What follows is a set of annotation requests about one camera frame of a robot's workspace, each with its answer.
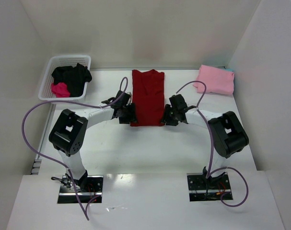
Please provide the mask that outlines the dark red t shirt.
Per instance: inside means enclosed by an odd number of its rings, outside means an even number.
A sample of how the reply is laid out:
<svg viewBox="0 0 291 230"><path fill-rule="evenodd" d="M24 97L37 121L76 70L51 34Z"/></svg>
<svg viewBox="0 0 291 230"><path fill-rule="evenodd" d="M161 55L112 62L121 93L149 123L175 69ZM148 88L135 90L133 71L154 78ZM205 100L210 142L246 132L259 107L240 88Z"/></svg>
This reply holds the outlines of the dark red t shirt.
<svg viewBox="0 0 291 230"><path fill-rule="evenodd" d="M141 72L132 70L132 102L135 104L137 122L132 127L163 126L164 72L154 69Z"/></svg>

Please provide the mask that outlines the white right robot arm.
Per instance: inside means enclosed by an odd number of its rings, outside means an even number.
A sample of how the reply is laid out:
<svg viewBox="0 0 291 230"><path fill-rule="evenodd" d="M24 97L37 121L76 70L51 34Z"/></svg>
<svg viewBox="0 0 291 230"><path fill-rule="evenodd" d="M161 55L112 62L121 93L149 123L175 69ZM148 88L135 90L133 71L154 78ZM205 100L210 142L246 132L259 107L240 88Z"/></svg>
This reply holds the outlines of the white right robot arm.
<svg viewBox="0 0 291 230"><path fill-rule="evenodd" d="M169 101L164 108L161 123L167 126L185 123L204 127L209 131L210 160L203 171L207 180L211 180L215 173L227 169L226 166L212 169L215 153L228 159L249 144L249 137L233 111L221 114L200 110L197 105L187 105L181 94L173 95Z"/></svg>

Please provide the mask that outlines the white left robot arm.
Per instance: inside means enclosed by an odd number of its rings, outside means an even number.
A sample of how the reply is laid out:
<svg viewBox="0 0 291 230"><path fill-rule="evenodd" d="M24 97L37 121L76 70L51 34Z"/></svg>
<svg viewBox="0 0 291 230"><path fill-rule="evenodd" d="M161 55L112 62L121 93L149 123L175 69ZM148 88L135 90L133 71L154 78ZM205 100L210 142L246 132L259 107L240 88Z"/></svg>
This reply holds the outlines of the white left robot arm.
<svg viewBox="0 0 291 230"><path fill-rule="evenodd" d="M102 103L111 104L111 106L87 109L83 116L79 116L69 109L63 110L49 134L49 141L59 152L66 165L66 176L81 189L88 184L88 173L80 154L86 130L115 118L121 124L137 122L135 104L131 102L131 93L118 91L116 97Z"/></svg>

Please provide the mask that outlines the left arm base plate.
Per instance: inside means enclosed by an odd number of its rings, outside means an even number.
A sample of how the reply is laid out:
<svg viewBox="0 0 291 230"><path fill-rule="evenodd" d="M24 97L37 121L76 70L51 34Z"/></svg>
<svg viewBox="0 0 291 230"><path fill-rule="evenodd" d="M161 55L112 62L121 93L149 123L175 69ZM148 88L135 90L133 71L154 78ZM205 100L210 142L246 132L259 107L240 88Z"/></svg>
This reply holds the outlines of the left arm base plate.
<svg viewBox="0 0 291 230"><path fill-rule="evenodd" d="M78 203L73 183L67 175L63 175L61 178L51 177L51 180L60 182L58 204ZM81 203L86 204L93 198L93 203L101 203L103 182L104 177L102 175L88 175L84 185L79 186L76 184L76 190Z"/></svg>

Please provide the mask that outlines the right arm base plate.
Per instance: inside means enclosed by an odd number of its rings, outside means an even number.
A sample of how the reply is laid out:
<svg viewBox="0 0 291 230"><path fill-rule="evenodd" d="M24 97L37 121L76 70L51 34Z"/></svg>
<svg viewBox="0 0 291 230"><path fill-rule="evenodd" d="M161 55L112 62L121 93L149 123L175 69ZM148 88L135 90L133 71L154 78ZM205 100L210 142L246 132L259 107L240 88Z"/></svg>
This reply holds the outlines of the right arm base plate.
<svg viewBox="0 0 291 230"><path fill-rule="evenodd" d="M205 178L205 174L187 174L190 202L233 200L228 175L224 172L217 177Z"/></svg>

